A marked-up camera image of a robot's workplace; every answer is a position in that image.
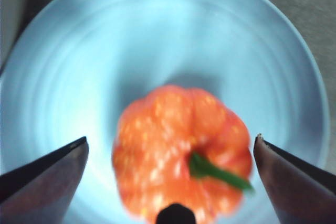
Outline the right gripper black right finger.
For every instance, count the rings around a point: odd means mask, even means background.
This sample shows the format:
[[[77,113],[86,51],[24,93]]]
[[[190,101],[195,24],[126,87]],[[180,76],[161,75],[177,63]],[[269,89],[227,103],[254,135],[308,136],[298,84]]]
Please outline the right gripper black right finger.
[[[259,176],[280,223],[335,223],[335,175],[255,138]]]

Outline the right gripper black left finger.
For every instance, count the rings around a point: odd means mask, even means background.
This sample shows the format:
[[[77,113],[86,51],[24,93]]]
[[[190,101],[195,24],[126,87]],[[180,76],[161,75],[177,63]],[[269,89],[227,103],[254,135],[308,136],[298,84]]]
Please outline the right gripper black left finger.
[[[61,223],[82,179],[89,145],[81,137],[1,175],[1,223]]]

